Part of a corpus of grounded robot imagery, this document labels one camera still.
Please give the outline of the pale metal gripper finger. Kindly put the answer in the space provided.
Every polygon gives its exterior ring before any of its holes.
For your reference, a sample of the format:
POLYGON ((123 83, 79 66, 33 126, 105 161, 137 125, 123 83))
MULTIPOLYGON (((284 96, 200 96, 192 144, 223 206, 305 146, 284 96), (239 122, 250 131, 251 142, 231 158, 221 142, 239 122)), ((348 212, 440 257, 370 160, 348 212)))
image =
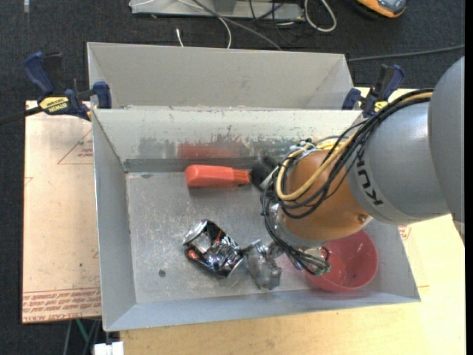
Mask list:
POLYGON ((273 264, 264 264, 257 276, 257 285, 259 288, 273 290, 279 287, 282 269, 273 264))
POLYGON ((253 241, 250 245, 244 247, 242 254, 246 260, 250 275, 253 278, 259 277, 262 271, 262 262, 264 260, 261 240, 253 241))

